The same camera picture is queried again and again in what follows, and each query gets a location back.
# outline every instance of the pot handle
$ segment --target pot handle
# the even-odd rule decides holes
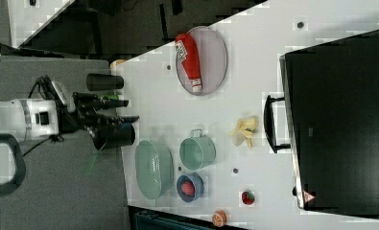
[[[203,136],[203,130],[201,130],[201,129],[192,129],[192,130],[190,131],[190,136],[191,136],[191,137],[196,137],[196,136],[195,136],[195,132],[196,132],[196,131],[199,132],[199,137],[202,137],[202,136]]]
[[[274,153],[277,153],[279,150],[291,148],[291,145],[289,144],[282,144],[280,146],[276,144],[275,123],[273,120],[272,103],[281,102],[284,100],[285,98],[275,99],[272,98],[271,95],[269,95],[264,106],[264,129],[266,132],[268,143],[270,143],[270,146]]]

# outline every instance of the warning label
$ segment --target warning label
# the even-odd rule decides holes
[[[305,199],[305,203],[313,200],[315,197],[308,192],[303,191],[303,198]]]

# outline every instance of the table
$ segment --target table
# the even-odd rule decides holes
[[[75,0],[8,0],[12,47],[18,48],[54,20]]]
[[[304,27],[299,29],[298,22]],[[289,150],[274,154],[262,125],[267,96],[283,95],[279,57],[379,29],[379,0],[271,0],[210,28],[222,35],[228,55],[225,80],[211,95],[190,95],[179,84],[173,43],[112,67],[113,74],[123,76],[123,94],[130,100],[129,107],[119,108],[118,114],[141,117],[135,124],[138,139],[133,146],[122,148],[129,205],[209,221],[215,210],[223,208],[229,225],[246,229],[379,229],[379,220],[299,210],[292,196],[292,155]],[[234,147],[227,134],[238,118],[251,115],[260,121],[255,146]],[[276,104],[274,116],[278,144],[289,143],[284,103]],[[198,171],[205,185],[203,197],[187,204],[172,187],[158,200],[147,200],[135,179],[136,145],[145,139],[167,145],[174,158],[176,180],[189,173],[184,167],[183,172],[178,171],[182,166],[178,147],[194,128],[202,128],[212,138],[217,152],[214,164]],[[232,173],[233,168],[239,172]],[[255,192],[253,207],[239,203],[245,189]]]

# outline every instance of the gray carpet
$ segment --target gray carpet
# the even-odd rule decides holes
[[[71,92],[87,92],[88,73],[107,74],[108,63],[0,57],[0,101],[26,98],[42,75],[63,82]],[[121,152],[105,150],[86,175],[95,152],[89,135],[79,131],[64,138],[63,143],[46,143],[26,156],[23,184],[1,199],[0,229],[130,229]]]

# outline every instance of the red bottle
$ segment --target red bottle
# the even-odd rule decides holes
[[[175,38],[178,60],[182,62],[193,92],[201,91],[201,69],[199,64],[198,48],[190,34],[179,34]]]

